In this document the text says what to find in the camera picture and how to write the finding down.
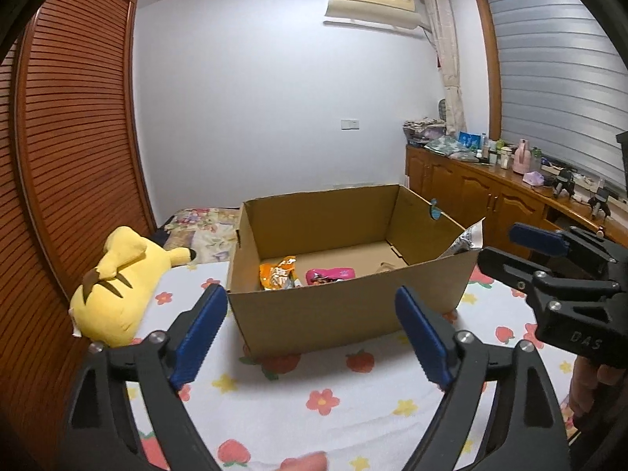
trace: window blind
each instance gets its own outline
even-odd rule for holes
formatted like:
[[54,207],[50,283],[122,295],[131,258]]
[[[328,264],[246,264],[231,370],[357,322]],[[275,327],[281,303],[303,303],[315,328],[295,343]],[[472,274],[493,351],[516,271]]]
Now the window blind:
[[625,189],[628,70],[580,0],[488,0],[502,83],[502,138]]

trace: pink package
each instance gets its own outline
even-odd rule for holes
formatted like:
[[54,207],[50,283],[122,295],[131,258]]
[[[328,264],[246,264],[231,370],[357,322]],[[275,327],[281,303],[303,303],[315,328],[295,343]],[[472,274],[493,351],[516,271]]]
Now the pink package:
[[305,273],[308,285],[322,285],[356,277],[356,272],[350,267],[336,267],[333,269],[310,269]]

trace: white bedsheet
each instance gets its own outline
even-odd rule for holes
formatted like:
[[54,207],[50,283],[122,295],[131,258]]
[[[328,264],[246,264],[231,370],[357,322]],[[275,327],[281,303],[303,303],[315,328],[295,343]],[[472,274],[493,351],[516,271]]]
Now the white bedsheet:
[[[167,329],[181,311],[193,307],[208,283],[225,283],[227,267],[227,262],[199,264],[166,273],[137,337]],[[533,338],[535,319],[520,292],[477,270],[472,280],[456,327],[486,343],[510,347],[527,335],[542,346],[539,351],[563,401],[574,356]],[[513,337],[508,338],[510,330]],[[128,383],[128,391],[147,456],[167,468],[138,385]],[[494,383],[489,383],[459,467],[475,457],[493,393]],[[255,364],[243,352],[229,311],[197,380],[184,386],[180,397],[207,448],[227,469],[271,471],[286,458],[324,450],[330,471],[396,471],[416,448],[442,393],[426,380],[403,333]]]

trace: open cardboard box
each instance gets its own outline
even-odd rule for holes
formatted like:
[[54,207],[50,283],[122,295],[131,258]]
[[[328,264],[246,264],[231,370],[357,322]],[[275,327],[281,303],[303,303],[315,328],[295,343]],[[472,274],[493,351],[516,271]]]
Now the open cardboard box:
[[[477,252],[438,259],[464,228],[402,186],[259,198],[244,203],[229,267],[229,300],[253,357],[300,354],[398,331],[395,292],[413,288],[440,313],[458,306]],[[353,267],[356,278],[264,291],[259,265],[296,256],[311,268]],[[382,262],[395,270],[376,271]]]

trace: floral bedsheet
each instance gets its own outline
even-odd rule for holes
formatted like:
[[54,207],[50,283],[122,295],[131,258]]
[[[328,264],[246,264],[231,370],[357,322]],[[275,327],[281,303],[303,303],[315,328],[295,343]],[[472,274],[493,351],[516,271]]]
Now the floral bedsheet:
[[170,237],[164,248],[192,248],[193,264],[228,262],[236,242],[236,223],[240,209],[191,208],[177,212],[164,229]]
[[[225,282],[227,267],[227,262],[192,264],[166,273],[136,336],[167,329],[204,288]],[[531,341],[558,399],[566,398],[574,356],[535,338],[535,319],[522,292],[476,269],[449,318],[457,329],[471,330],[486,343],[512,347],[522,338]],[[475,458],[494,391],[495,384],[487,383],[458,467]],[[146,455],[168,469],[140,388],[128,383],[128,393]],[[403,332],[338,349],[254,360],[230,311],[197,380],[179,392],[216,461],[226,469],[252,471],[274,471],[288,458],[320,450],[328,454],[330,471],[402,469],[442,395],[426,379]],[[564,408],[563,414],[571,429],[571,413]]]

